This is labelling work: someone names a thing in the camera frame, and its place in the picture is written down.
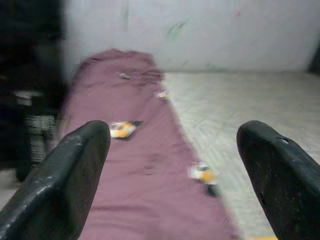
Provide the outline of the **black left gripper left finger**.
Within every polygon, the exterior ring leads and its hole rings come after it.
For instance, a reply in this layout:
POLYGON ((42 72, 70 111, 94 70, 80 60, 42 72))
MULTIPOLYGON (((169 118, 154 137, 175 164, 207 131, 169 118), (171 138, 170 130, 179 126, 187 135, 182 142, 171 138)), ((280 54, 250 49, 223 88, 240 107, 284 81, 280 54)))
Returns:
POLYGON ((109 126, 101 120, 67 134, 1 210, 1 239, 78 239, 110 144, 109 126))

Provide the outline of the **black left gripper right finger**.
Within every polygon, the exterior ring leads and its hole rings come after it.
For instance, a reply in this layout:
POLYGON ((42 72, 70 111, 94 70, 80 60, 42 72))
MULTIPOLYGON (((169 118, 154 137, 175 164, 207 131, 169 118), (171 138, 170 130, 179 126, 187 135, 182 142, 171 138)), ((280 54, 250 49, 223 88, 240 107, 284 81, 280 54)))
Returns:
POLYGON ((295 141, 251 120, 236 134, 255 195, 279 240, 320 238, 320 166, 295 141))

